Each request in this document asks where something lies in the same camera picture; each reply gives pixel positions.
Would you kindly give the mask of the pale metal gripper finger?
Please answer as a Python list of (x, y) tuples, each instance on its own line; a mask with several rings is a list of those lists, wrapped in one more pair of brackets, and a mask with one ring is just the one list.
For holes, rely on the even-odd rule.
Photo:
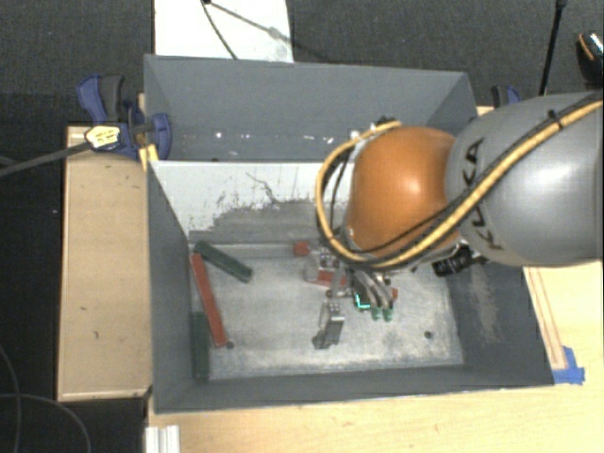
[(328, 349), (338, 345), (344, 328), (345, 317), (340, 306), (331, 301), (326, 301), (319, 315), (319, 329), (312, 338), (315, 349)]
[(307, 282), (330, 282), (338, 266), (339, 260), (330, 252), (323, 249), (312, 251), (306, 258), (304, 279)]

